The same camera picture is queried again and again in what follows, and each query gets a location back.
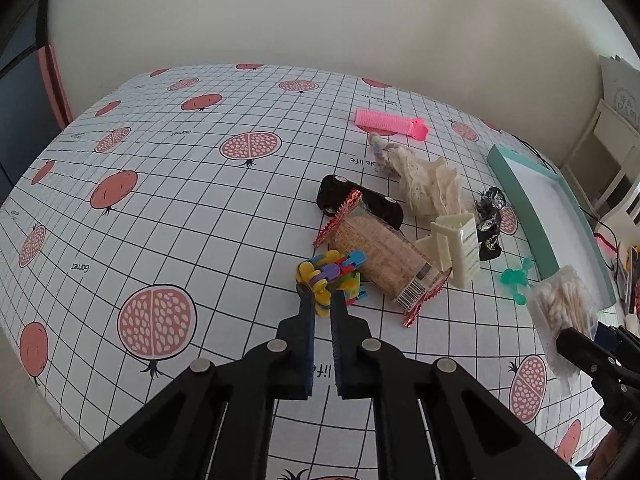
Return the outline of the cotton swabs bag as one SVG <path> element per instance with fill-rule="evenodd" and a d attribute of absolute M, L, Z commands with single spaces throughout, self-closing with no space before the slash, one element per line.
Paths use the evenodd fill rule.
<path fill-rule="evenodd" d="M 526 307 L 553 375 L 559 379 L 564 396 L 570 394 L 580 371 L 556 350 L 562 330 L 574 328 L 594 340 L 598 310 L 588 288 L 572 266 L 562 266 L 550 278 L 535 285 L 526 295 Z"/>

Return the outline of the colourful plastic flower toy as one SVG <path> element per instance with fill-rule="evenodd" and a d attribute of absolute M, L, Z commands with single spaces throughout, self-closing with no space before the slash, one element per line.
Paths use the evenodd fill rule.
<path fill-rule="evenodd" d="M 348 254 L 328 250 L 299 263 L 295 274 L 296 289 L 300 294 L 310 290 L 314 297 L 314 312 L 320 318 L 327 318 L 334 292 L 342 292 L 348 306 L 367 297 L 360 274 L 366 261 L 367 256 L 361 250 Z"/>

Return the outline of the wafer biscuit packet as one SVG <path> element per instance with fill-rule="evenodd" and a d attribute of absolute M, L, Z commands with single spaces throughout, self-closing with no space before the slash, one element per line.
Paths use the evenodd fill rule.
<path fill-rule="evenodd" d="M 361 250 L 367 261 L 360 272 L 401 307 L 406 327 L 419 316 L 422 304 L 442 290 L 451 274 L 435 268 L 399 231 L 358 205 L 356 196 L 320 230 L 314 246 L 321 245 L 339 252 Z"/>

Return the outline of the cream plastic hair claw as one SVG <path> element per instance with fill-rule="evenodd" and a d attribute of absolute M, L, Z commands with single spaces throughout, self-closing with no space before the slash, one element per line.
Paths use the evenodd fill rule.
<path fill-rule="evenodd" d="M 480 243 L 474 214 L 440 216 L 431 223 L 431 231 L 413 243 L 435 268 L 451 271 L 449 281 L 467 288 L 480 270 Z"/>

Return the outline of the black gold action figure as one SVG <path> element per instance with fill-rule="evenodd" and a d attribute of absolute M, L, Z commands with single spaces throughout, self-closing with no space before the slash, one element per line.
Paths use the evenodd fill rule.
<path fill-rule="evenodd" d="M 506 199 L 500 188 L 492 186 L 480 194 L 476 202 L 476 232 L 480 261 L 490 261 L 502 253 L 499 244 L 501 211 L 506 206 Z"/>

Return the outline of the cream lace scrunchie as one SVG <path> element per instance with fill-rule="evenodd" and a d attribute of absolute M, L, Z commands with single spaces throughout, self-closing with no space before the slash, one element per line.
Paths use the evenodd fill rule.
<path fill-rule="evenodd" d="M 472 198 L 462 190 L 462 177 L 442 157 L 429 162 L 397 144 L 387 150 L 387 157 L 399 176 L 401 195 L 416 218 L 472 212 Z"/>

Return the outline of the pink hair comb clip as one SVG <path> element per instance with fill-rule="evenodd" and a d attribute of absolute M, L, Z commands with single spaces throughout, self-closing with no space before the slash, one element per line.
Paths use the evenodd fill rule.
<path fill-rule="evenodd" d="M 355 125 L 367 133 L 377 132 L 381 136 L 400 134 L 416 141 L 425 141 L 428 127 L 422 118 L 402 117 L 394 114 L 358 108 Z"/>

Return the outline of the teal shallow box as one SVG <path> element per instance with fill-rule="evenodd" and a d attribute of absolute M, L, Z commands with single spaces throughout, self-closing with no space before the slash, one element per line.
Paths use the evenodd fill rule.
<path fill-rule="evenodd" d="M 616 304 L 614 285 L 584 213 L 565 179 L 533 159 L 495 145 L 487 156 L 542 278 L 572 266 L 599 310 Z"/>

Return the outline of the pomegranate grid bed sheet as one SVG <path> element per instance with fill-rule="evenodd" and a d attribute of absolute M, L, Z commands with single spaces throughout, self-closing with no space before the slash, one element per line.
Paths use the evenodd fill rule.
<path fill-rule="evenodd" d="M 57 479 L 191 361 L 239 359 L 298 305 L 321 180 L 396 196 L 358 108 L 421 117 L 465 191 L 522 142 L 388 84 L 286 66 L 174 68 L 89 107 L 1 207 L 1 418 Z"/>

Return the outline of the white bed frame shelf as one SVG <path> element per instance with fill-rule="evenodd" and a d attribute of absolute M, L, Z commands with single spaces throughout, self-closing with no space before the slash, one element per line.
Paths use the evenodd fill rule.
<path fill-rule="evenodd" d="M 592 214 L 606 214 L 639 177 L 639 71 L 600 58 L 602 96 L 561 172 Z"/>

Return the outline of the pink bed frame edge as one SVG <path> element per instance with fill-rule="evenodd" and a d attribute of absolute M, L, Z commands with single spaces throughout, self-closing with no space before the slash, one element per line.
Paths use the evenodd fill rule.
<path fill-rule="evenodd" d="M 52 44 L 45 44 L 37 50 L 37 55 L 44 90 L 46 90 L 52 113 L 60 129 L 64 130 L 74 118 L 58 70 L 54 47 Z"/>

